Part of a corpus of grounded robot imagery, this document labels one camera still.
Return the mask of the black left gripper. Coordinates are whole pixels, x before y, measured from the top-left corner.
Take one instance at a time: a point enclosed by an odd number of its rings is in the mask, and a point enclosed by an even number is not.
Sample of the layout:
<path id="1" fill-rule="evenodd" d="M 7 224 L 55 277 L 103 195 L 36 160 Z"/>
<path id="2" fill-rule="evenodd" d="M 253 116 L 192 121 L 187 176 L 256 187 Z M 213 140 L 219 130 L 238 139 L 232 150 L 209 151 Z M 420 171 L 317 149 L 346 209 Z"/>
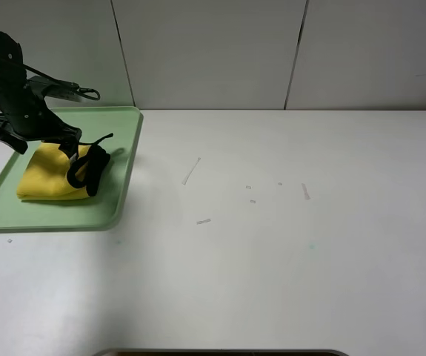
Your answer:
<path id="1" fill-rule="evenodd" d="M 19 154 L 28 149 L 30 141 L 61 141 L 59 150 L 70 163 L 79 158 L 81 130 L 63 122 L 50 109 L 35 113 L 0 113 L 0 142 Z"/>

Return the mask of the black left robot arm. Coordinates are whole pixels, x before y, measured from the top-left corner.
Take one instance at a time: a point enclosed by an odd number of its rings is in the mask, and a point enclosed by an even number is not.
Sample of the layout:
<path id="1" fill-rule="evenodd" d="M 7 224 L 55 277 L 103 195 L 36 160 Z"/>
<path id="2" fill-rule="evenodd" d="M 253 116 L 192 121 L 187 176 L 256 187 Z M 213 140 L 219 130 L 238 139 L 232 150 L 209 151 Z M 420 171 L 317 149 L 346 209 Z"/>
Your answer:
<path id="1" fill-rule="evenodd" d="M 27 78 L 19 43 L 0 31 L 0 142 L 24 154 L 28 142 L 55 143 L 67 158 L 79 158 L 81 130 L 63 122 Z"/>

